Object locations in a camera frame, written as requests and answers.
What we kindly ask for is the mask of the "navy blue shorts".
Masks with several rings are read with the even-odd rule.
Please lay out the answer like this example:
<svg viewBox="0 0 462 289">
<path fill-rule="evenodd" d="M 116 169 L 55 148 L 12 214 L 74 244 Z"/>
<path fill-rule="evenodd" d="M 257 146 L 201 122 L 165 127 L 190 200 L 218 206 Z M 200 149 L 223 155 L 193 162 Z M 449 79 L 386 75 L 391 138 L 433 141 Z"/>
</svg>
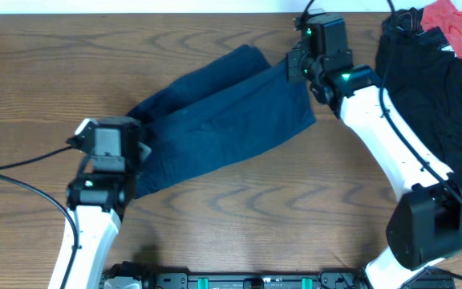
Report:
<svg viewBox="0 0 462 289">
<path fill-rule="evenodd" d="M 315 122 L 305 83 L 242 45 L 131 109 L 152 150 L 136 197 L 156 193 L 288 141 Z"/>
</svg>

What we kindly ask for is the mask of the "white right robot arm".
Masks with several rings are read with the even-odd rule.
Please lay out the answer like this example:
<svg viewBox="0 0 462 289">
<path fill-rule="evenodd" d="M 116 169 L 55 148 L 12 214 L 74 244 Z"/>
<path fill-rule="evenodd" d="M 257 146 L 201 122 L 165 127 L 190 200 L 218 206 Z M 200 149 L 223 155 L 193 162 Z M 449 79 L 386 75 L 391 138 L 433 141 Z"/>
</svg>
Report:
<svg viewBox="0 0 462 289">
<path fill-rule="evenodd" d="M 297 47 L 286 55 L 291 83 L 310 81 L 379 163 L 395 192 L 387 248 L 356 273 L 323 271 L 321 288 L 454 288 L 459 275 L 437 267 L 462 250 L 462 189 L 393 106 L 381 79 L 355 66 L 351 51 L 325 55 Z"/>
</svg>

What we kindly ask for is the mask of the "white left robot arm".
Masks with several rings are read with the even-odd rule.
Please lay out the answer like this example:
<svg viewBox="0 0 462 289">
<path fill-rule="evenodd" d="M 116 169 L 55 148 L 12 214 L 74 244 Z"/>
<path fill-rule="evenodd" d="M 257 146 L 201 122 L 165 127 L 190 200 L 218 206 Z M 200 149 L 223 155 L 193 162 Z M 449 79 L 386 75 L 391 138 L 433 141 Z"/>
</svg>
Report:
<svg viewBox="0 0 462 289">
<path fill-rule="evenodd" d="M 126 149 L 117 139 L 89 144 L 80 136 L 67 143 L 86 156 L 67 185 L 63 240 L 48 287 L 97 288 L 150 148 L 135 142 Z"/>
</svg>

